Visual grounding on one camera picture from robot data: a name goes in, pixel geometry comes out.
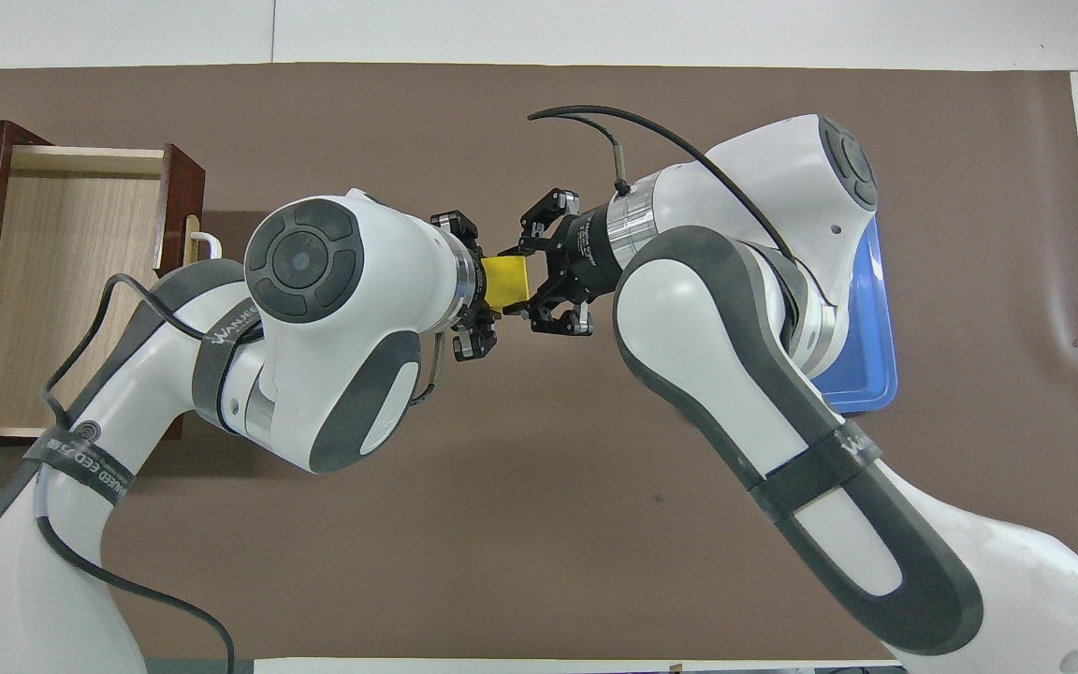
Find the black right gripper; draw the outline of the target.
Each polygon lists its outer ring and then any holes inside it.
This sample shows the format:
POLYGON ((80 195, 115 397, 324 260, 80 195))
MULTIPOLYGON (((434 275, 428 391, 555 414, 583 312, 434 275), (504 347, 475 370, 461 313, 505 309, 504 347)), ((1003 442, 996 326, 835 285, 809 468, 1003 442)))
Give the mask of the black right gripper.
POLYGON ((520 218, 517 255, 545 252, 550 293, 536 293, 526 315, 536 333, 590 336, 595 332, 590 303, 617 287, 617 258, 607 233, 607 214, 580 214, 580 196, 569 189, 552 188, 545 197, 520 218), (551 238, 548 226, 561 217, 551 238), (558 316, 562 302, 572 303, 558 316))

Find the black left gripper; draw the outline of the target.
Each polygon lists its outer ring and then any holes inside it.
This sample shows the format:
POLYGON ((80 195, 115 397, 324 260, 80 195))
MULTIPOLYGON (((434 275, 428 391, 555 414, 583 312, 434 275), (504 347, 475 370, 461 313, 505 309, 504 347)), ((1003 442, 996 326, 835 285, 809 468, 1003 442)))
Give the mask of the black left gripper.
POLYGON ((462 319, 452 326, 455 332, 452 350, 457 362, 482 359, 498 342, 495 324, 502 318, 502 311, 492 308, 488 303, 490 277, 484 266, 483 249, 478 243, 478 226, 459 210, 433 214, 430 221, 433 226, 450 231, 473 260, 473 298, 468 301, 462 319))

